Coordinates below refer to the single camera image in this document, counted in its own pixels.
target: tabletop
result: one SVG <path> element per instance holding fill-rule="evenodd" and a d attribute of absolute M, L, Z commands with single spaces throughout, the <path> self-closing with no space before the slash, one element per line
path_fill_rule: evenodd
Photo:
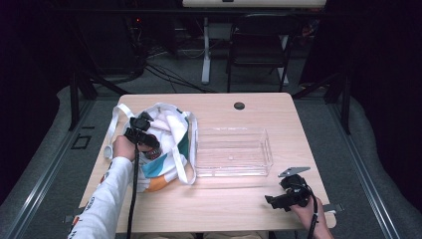
<path fill-rule="evenodd" d="M 184 7 L 322 8 L 326 0 L 183 0 Z"/>
<path fill-rule="evenodd" d="M 278 196 L 286 193 L 279 185 L 281 179 L 278 174 L 289 167 L 309 166 L 311 169 L 302 172 L 301 176 L 323 204 L 329 203 L 289 94 L 126 95 L 119 102 L 127 105 L 135 114 L 156 103 L 175 105 L 181 111 L 196 115 L 198 130 L 213 127 L 265 128 L 274 161 L 268 176 L 237 177 L 236 180 L 227 177 L 198 177 L 191 186 L 175 179 L 159 191 L 137 193 L 132 232 L 301 229 L 303 226 L 293 212 L 273 209 L 265 199 L 265 195 Z M 245 107 L 236 110 L 235 103 L 243 103 Z M 121 133 L 126 122 L 126 116 L 121 113 L 116 134 Z M 103 155 L 106 145 L 107 138 L 81 206 L 85 206 L 109 167 L 110 161 Z M 129 186 L 118 219 L 117 233 L 126 232 L 131 192 Z M 335 225 L 334 215 L 326 213 L 325 216 L 328 227 L 332 228 Z"/>

